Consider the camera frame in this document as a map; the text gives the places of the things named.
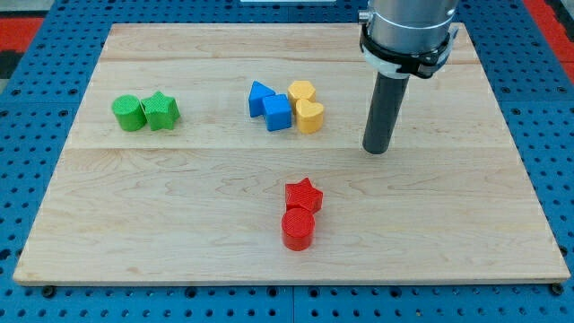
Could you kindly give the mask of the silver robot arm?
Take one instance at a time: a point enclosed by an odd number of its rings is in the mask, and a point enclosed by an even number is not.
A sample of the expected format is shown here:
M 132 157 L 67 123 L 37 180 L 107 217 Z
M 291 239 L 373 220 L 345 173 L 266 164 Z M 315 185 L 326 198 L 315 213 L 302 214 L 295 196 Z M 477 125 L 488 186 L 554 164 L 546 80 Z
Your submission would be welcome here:
M 457 0 L 369 0 L 358 13 L 360 48 L 381 75 L 432 77 L 452 51 Z

